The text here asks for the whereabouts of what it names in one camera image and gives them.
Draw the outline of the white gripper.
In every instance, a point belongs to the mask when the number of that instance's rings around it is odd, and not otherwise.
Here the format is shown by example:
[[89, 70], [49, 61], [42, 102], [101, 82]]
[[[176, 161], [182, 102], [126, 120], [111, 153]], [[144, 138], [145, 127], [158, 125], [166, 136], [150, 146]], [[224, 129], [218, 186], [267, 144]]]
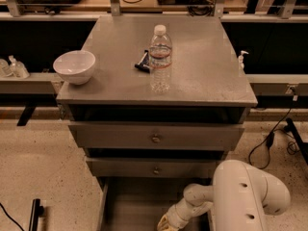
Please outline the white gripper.
[[179, 231], [183, 229], [192, 218], [192, 214], [186, 207], [172, 205], [166, 215], [162, 215], [157, 224], [157, 231]]

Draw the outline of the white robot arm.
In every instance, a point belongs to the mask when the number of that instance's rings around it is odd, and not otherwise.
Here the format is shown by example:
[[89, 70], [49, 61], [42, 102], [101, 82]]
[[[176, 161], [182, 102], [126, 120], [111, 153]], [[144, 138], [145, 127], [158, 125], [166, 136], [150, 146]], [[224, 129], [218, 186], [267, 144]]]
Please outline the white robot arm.
[[281, 215], [291, 195], [277, 177], [238, 160], [221, 162], [210, 186], [189, 184], [161, 217], [157, 231], [180, 231], [192, 218], [214, 211], [215, 231], [269, 231], [267, 215]]

